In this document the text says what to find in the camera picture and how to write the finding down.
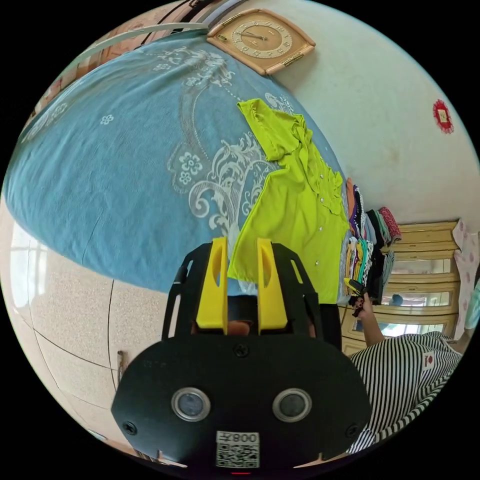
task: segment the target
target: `blue bedsheet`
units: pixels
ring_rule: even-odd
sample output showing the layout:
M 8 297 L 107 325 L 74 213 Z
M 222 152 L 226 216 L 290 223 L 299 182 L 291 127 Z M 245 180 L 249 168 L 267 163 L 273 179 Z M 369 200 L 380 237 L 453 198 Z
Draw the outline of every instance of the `blue bedsheet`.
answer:
M 304 115 L 325 161 L 340 171 L 284 87 L 207 43 L 205 32 L 189 31 L 98 67 L 34 119 L 7 169 L 8 209 L 59 254 L 167 292 L 200 244 L 227 236 L 232 251 L 277 168 L 237 107 L 252 98 Z M 255 288 L 229 280 L 228 293 Z

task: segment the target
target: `screw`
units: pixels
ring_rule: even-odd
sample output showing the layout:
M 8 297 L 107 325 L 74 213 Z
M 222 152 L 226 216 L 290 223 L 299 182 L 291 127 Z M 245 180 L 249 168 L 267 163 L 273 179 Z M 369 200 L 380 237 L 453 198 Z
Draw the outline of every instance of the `screw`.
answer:
M 250 349 L 243 343 L 237 343 L 233 347 L 233 353 L 239 358 L 244 358 L 250 353 Z
M 122 427 L 129 435 L 137 434 L 137 427 L 131 421 L 123 422 Z
M 355 424 L 353 425 L 350 425 L 347 429 L 346 429 L 346 432 L 345 432 L 345 436 L 347 438 L 352 438 L 355 436 L 355 434 L 359 431 L 359 427 Z

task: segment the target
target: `label sticker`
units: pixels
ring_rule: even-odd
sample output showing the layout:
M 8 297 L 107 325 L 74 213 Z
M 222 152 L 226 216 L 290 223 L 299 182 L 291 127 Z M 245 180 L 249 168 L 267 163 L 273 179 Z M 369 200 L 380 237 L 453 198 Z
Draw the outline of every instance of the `label sticker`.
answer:
M 216 466 L 236 469 L 260 467 L 258 432 L 217 431 Z
M 422 371 L 431 370 L 435 366 L 435 352 L 428 351 L 423 354 Z

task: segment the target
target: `red decoration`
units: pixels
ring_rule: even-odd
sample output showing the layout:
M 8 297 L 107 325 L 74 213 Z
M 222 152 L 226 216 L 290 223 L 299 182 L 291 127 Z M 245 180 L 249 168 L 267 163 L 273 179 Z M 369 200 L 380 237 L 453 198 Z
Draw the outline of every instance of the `red decoration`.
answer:
M 433 118 L 435 118 L 436 124 L 444 134 L 451 134 L 454 131 L 452 117 L 450 116 L 449 109 L 443 101 L 437 100 L 433 104 Z

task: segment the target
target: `striped shirt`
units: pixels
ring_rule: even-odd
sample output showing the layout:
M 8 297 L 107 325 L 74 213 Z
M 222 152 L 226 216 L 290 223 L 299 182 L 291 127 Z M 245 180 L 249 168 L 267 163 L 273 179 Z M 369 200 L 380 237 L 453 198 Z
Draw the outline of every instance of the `striped shirt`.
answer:
M 372 414 L 349 454 L 396 434 L 425 410 L 462 358 L 449 340 L 438 331 L 407 334 L 350 357 L 366 386 Z

